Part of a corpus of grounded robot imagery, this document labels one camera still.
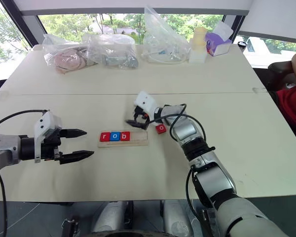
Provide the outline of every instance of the red letter block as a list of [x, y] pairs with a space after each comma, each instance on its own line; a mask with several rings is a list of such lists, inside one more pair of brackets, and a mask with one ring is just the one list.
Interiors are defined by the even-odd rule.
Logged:
[[121, 132], [120, 133], [121, 141], [130, 141], [130, 132]]
[[109, 142], [110, 141], [110, 132], [102, 132], [100, 135], [100, 142]]
[[167, 131], [167, 128], [164, 124], [160, 124], [158, 126], [156, 126], [156, 130], [158, 134], [164, 133]]

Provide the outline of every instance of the blue letter block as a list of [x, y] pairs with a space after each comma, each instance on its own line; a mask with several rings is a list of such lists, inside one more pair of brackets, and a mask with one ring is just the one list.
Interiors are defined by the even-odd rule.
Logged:
[[111, 132], [110, 141], [111, 142], [118, 142], [120, 137], [120, 132]]

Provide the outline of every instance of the robotic arm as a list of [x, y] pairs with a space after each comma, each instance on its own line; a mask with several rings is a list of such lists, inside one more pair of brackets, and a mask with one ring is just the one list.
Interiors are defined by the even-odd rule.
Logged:
[[21, 160], [34, 159], [35, 163], [44, 160], [59, 160], [60, 164], [76, 162], [91, 156], [93, 151], [76, 151], [63, 154], [58, 151], [60, 138], [75, 138], [85, 135], [80, 129], [62, 129], [60, 118], [50, 111], [35, 124], [35, 137], [27, 135], [0, 134], [0, 170], [8, 165], [18, 164]]
[[[196, 193], [204, 206], [214, 208], [222, 237], [287, 236], [250, 201], [237, 195], [230, 174], [214, 153], [215, 148], [208, 147], [204, 132], [183, 113], [185, 106], [159, 107], [144, 91], [139, 93], [135, 106], [134, 119], [127, 120], [128, 124], [142, 129], [150, 123], [171, 126], [170, 133], [173, 133], [189, 161]], [[137, 121], [139, 115], [145, 122]]]

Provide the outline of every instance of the gray floor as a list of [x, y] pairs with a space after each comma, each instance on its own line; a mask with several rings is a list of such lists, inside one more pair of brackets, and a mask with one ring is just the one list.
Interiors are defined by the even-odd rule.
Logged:
[[[266, 197], [250, 199], [269, 219], [274, 221], [286, 234], [296, 237], [296, 196]], [[186, 200], [181, 205], [187, 211], [194, 229], [194, 236], [201, 237], [199, 223], [190, 212]], [[98, 216], [105, 202], [80, 202], [72, 206], [44, 203], [9, 202], [8, 237], [60, 237], [63, 220], [78, 214], [80, 235], [87, 234], [94, 217]], [[159, 201], [135, 201], [133, 229], [163, 231], [159, 215]], [[2, 231], [2, 203], [0, 202], [0, 233]]]

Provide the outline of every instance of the red shirt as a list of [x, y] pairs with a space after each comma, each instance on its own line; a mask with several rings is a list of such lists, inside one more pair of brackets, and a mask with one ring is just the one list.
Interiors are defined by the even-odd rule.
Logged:
[[296, 127], [296, 86], [277, 92], [279, 108], [287, 122]]

